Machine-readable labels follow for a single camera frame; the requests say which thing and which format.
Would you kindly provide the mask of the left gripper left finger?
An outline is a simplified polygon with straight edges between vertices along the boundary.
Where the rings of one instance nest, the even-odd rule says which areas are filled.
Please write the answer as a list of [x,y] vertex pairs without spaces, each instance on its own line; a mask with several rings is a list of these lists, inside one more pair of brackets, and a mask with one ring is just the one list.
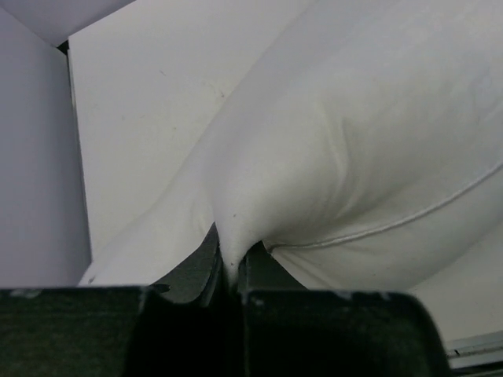
[[218,234],[150,286],[1,293],[4,376],[219,376]]

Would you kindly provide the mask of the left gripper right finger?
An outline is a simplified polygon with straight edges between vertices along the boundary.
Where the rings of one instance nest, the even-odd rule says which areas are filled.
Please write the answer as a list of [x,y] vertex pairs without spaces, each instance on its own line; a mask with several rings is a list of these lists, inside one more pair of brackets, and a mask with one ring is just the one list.
[[450,376],[430,315],[413,296],[308,290],[254,245],[240,264],[246,376]]

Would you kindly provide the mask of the white pillow insert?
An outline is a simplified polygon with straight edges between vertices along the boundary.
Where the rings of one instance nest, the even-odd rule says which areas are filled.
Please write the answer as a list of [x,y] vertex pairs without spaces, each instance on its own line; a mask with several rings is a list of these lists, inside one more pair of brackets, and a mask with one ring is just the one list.
[[82,285],[150,284],[219,237],[313,287],[419,289],[502,222],[502,4],[318,1],[261,56]]

